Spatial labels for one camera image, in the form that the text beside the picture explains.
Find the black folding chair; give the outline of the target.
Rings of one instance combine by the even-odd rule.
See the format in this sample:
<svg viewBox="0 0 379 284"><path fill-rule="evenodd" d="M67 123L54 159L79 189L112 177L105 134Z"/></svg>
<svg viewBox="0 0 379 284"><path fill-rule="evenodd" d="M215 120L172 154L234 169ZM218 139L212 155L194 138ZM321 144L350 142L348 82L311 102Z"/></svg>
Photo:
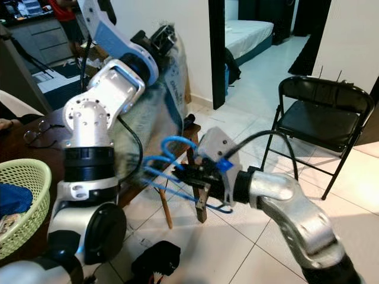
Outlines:
<svg viewBox="0 0 379 284"><path fill-rule="evenodd" d="M278 94L272 130L338 153L338 166L330 174L331 180L322 195L326 199L376 102L368 92L351 83L312 76L282 80Z"/></svg>

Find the blue garment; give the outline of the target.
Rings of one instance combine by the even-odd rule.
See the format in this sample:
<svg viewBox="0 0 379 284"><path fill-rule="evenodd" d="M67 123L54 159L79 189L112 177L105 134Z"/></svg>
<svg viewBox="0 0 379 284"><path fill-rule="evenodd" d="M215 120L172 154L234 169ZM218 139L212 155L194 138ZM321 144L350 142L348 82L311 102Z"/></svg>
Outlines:
<svg viewBox="0 0 379 284"><path fill-rule="evenodd" d="M21 186L0 184L0 216L27 212L33 202L33 193Z"/></svg>

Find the standing person dark shorts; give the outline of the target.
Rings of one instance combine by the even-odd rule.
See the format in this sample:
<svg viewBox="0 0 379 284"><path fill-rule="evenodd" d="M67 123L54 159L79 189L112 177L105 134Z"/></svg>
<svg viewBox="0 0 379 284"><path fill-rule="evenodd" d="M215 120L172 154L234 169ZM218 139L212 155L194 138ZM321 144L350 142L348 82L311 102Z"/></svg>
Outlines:
<svg viewBox="0 0 379 284"><path fill-rule="evenodd" d="M78 0L47 0L47 2L51 6L54 18L64 30L70 47L79 48L84 39L74 13L74 8L78 7Z"/></svg>

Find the black rimmed glasses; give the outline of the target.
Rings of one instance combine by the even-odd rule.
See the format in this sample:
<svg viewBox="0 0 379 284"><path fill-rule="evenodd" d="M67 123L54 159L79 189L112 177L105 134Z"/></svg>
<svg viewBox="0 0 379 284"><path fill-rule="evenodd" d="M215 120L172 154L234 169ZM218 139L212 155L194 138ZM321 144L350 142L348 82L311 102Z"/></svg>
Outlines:
<svg viewBox="0 0 379 284"><path fill-rule="evenodd" d="M42 120L38 122L33 130L27 130L23 135L24 142L31 149L49 149L57 146L59 141L54 137L55 130L65 129L65 125L54 124L53 122Z"/></svg>

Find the grey-green shorts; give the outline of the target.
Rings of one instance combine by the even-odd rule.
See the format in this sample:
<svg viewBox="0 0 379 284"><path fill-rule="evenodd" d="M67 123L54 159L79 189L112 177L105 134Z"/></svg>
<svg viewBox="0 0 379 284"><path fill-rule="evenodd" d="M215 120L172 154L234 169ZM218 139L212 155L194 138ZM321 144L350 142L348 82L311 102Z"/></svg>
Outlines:
<svg viewBox="0 0 379 284"><path fill-rule="evenodd" d="M159 78L136 101L127 113L119 116L110 130L114 141L115 175L122 191L140 186L149 178L140 157L162 154L160 142L184 130L188 115L186 97L190 77L187 55L181 36L175 31L176 46L159 65Z"/></svg>

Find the blue plastic hanger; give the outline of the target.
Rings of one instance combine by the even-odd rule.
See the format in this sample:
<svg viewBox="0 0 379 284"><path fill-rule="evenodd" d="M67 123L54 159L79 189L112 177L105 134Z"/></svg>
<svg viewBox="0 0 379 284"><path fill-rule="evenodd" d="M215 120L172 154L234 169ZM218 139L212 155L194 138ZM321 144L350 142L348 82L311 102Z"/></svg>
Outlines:
<svg viewBox="0 0 379 284"><path fill-rule="evenodd" d="M173 165L174 167L190 166L189 163L181 163L176 161L175 155L171 154L171 152L168 149L168 146L171 143L186 144L190 147L190 150L196 150L198 148L197 143L191 141L189 138L184 138L178 135L168 136L160 142L160 149L162 149L162 155L150 155L148 157L144 157L144 159L141 162L141 166L143 170L146 171L146 173L151 173L155 176L159 176L160 178L165 178L167 179L167 181L173 182L174 184L178 185L181 181L176 176L167 174L163 171L159 171L150 165L150 162L166 162L168 163L168 165ZM178 196L184 200L192 201L200 210L211 209L223 214L232 214L234 211L231 208L231 205L209 205L208 203L206 203L206 201L202 201L200 198L187 195L187 193L182 193L178 190L169 189L167 186L160 186L160 184L148 181L147 179L143 179L143 181L147 182L151 186L157 186L159 189L164 189L165 191L168 191L171 194Z"/></svg>

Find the white bed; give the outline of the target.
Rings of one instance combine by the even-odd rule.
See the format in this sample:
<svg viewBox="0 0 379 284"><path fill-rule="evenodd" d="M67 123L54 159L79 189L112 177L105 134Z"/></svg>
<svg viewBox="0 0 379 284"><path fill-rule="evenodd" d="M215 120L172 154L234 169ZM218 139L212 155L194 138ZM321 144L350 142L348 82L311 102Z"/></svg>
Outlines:
<svg viewBox="0 0 379 284"><path fill-rule="evenodd" d="M272 46L273 22L229 20L224 24L225 49L238 66Z"/></svg>

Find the black door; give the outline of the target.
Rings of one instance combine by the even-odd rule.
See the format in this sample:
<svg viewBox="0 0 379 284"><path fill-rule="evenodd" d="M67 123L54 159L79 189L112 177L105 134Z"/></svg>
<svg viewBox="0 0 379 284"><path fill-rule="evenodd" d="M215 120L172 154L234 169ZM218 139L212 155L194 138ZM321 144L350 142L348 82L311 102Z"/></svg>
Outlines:
<svg viewBox="0 0 379 284"><path fill-rule="evenodd" d="M293 35L309 38L288 73L302 76L311 76L313 73L331 2L332 0L300 0L298 3Z"/></svg>

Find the grey cabinet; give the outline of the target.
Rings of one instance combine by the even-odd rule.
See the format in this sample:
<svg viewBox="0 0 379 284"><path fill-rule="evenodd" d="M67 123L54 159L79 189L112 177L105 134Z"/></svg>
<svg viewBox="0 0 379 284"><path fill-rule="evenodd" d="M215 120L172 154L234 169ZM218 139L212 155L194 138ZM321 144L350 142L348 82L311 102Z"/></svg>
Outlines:
<svg viewBox="0 0 379 284"><path fill-rule="evenodd" d="M22 59L32 74L41 72L44 67L54 67L74 57L60 22L52 16L22 21L13 19L7 21L2 18L1 24L21 44L24 51L35 59L34 63Z"/></svg>

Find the green plastic laundry basket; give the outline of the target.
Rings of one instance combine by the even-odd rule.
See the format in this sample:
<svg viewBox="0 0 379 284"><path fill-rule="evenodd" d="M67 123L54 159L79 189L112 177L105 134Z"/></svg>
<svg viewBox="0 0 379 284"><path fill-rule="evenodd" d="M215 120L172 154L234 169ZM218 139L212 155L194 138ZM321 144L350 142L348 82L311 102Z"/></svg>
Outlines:
<svg viewBox="0 0 379 284"><path fill-rule="evenodd" d="M0 216L2 259L21 248L43 224L50 205L51 182L51 170L41 160L16 159L0 164L0 184L25 187L33 193L33 202L27 212Z"/></svg>

